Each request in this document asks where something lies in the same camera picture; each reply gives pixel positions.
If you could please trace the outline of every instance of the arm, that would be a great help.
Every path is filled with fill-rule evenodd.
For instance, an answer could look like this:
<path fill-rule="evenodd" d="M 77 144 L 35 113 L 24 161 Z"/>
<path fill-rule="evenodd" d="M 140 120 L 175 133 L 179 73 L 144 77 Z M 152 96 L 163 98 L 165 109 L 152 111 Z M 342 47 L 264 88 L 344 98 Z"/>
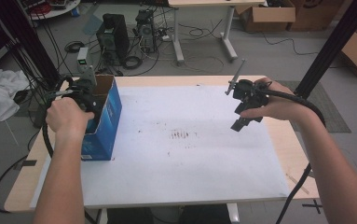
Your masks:
<path fill-rule="evenodd" d="M 267 82 L 270 79 L 262 78 L 258 81 Z M 269 88 L 292 94 L 277 82 L 273 82 Z M 270 97 L 268 105 L 243 111 L 241 116 L 272 117 L 295 122 L 308 152 L 328 222 L 357 223 L 357 173 L 314 112 L 288 100 Z"/>
<path fill-rule="evenodd" d="M 85 223 L 80 179 L 82 140 L 92 113 L 68 97 L 54 101 L 47 123 L 56 133 L 53 158 L 35 208 L 34 223 Z"/>

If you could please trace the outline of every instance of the gray floor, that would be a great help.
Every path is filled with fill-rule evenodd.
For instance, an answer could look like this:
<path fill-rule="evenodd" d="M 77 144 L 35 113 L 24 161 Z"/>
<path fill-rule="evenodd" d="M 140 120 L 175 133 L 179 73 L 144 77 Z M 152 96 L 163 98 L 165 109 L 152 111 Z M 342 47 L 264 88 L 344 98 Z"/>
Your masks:
<path fill-rule="evenodd" d="M 63 48 L 68 42 L 80 40 L 88 43 L 89 39 L 95 39 L 95 36 L 84 35 L 82 32 L 89 17 L 97 9 L 92 5 L 87 5 L 87 7 L 89 7 L 88 12 L 80 17 L 73 18 L 69 14 L 66 14 L 48 20 L 48 25 L 63 55 L 65 54 Z M 193 12 L 187 13 L 187 15 L 182 16 L 182 24 L 212 29 L 220 19 L 225 18 L 225 10 L 223 9 L 221 13 L 210 13 L 209 17 L 195 17 L 193 15 L 197 14 Z M 218 26 L 214 33 L 219 34 L 219 32 L 223 31 L 223 27 L 223 24 Z M 265 33 L 265 36 L 270 42 L 292 38 L 295 41 L 295 49 L 298 52 L 317 52 L 322 48 L 333 28 L 334 26 L 332 25 L 328 30 L 321 32 Z M 50 57 L 56 62 L 56 54 L 42 25 L 37 28 L 37 32 Z M 188 34 L 188 32 L 189 29 L 181 28 L 180 33 L 183 34 L 181 38 L 188 39 L 189 37 L 184 35 Z M 260 33 L 244 33 L 240 22 L 237 20 L 234 20 L 232 23 L 230 39 L 239 57 L 247 59 L 247 63 L 242 70 L 242 73 L 246 75 L 266 75 L 278 80 L 301 80 L 316 57 L 316 54 L 295 54 L 291 41 L 270 45 Z M 170 43 L 163 43 L 159 47 L 159 61 L 151 71 L 145 73 L 143 76 L 232 76 L 240 66 L 240 60 L 231 63 L 227 59 L 220 40 L 213 37 L 206 37 L 196 41 L 183 40 L 182 48 L 187 62 L 177 67 L 173 61 L 172 45 Z M 92 55 L 94 62 L 98 62 L 98 53 Z M 66 59 L 67 65 L 72 72 L 77 71 L 75 59 L 76 55 L 74 54 L 69 54 Z M 154 62 L 154 59 L 147 58 L 138 69 L 132 71 L 121 69 L 121 71 L 125 76 L 135 75 L 146 71 Z M 332 66 L 339 68 L 328 69 L 321 82 L 352 131 L 352 133 L 333 133 L 333 137 L 340 145 L 344 154 L 349 158 L 349 161 L 357 169 L 357 77 L 350 69 L 344 67 L 345 64 L 338 57 Z M 10 56 L 6 56 L 0 61 L 0 69 L 17 71 L 19 67 Z M 67 68 L 62 67 L 61 72 L 66 73 Z M 0 122 L 0 175 L 12 163 L 28 153 L 28 142 L 36 132 L 37 129 L 33 127 L 32 122 L 26 117 L 12 117 Z M 17 170 L 11 171 L 1 182 L 0 207 L 3 206 L 18 173 L 19 171 Z M 318 214 L 315 208 L 304 207 L 303 203 L 313 203 L 313 200 L 293 202 L 288 209 L 283 223 L 326 223 L 322 209 L 320 210 L 321 213 Z M 273 223 L 281 211 L 282 204 L 283 202 L 240 203 L 241 223 Z M 154 208 L 154 212 L 161 219 L 169 221 L 177 220 L 176 207 Z M 32 217 L 32 213 L 0 213 L 0 223 L 31 223 Z"/>

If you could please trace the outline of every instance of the blue cardboard box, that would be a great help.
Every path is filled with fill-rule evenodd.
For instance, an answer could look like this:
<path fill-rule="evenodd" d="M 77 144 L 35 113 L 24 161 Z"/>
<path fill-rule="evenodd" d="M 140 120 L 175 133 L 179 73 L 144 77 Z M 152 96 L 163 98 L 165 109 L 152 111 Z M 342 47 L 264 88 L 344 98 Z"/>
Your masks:
<path fill-rule="evenodd" d="M 94 133 L 87 133 L 82 143 L 82 161 L 110 161 L 117 136 L 122 103 L 113 76 L 96 76 L 97 87 L 93 92 L 105 100 L 100 122 Z"/>

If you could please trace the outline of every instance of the hand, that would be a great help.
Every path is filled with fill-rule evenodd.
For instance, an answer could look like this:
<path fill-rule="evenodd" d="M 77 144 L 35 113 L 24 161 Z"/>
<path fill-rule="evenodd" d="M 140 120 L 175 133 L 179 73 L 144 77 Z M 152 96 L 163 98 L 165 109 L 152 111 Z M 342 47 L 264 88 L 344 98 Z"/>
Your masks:
<path fill-rule="evenodd" d="M 46 121 L 56 134 L 78 134 L 83 138 L 88 120 L 93 118 L 93 113 L 83 112 L 72 98 L 64 97 L 52 102 Z"/>
<path fill-rule="evenodd" d="M 256 82 L 270 81 L 272 81 L 270 78 L 264 77 L 258 79 Z M 293 95 L 287 87 L 276 81 L 272 81 L 268 89 L 271 91 L 282 91 Z M 289 119 L 291 121 L 298 122 L 305 118 L 308 111 L 310 111 L 308 108 L 298 103 L 277 96 L 269 96 L 268 104 L 266 106 L 244 110 L 240 113 L 240 115 L 246 119 L 271 117 L 274 119 Z"/>

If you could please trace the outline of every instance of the forearm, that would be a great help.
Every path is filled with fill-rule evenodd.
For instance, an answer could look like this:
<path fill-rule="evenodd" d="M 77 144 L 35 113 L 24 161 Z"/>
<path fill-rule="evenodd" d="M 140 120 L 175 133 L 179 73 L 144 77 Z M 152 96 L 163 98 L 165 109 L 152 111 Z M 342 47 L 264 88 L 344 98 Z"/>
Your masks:
<path fill-rule="evenodd" d="M 82 139 L 75 138 L 56 136 L 53 159 L 35 209 L 34 223 L 85 221 L 78 150 Z"/>
<path fill-rule="evenodd" d="M 315 113 L 308 109 L 300 113 L 297 124 L 328 221 L 357 223 L 357 173 Z"/>

